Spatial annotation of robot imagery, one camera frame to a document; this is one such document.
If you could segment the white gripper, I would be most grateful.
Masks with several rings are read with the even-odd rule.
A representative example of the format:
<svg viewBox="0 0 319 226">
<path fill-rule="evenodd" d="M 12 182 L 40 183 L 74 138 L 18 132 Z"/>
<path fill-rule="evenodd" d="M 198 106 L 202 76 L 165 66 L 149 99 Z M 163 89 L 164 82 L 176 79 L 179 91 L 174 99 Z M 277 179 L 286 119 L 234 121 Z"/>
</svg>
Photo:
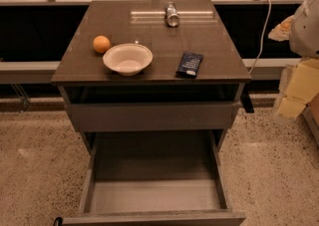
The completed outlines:
<svg viewBox="0 0 319 226">
<path fill-rule="evenodd" d="M 296 120 L 319 94 L 319 0 L 305 0 L 291 15 L 273 28 L 268 38 L 289 40 L 290 50 L 302 58 L 283 70 L 273 117 L 285 124 Z"/>
</svg>

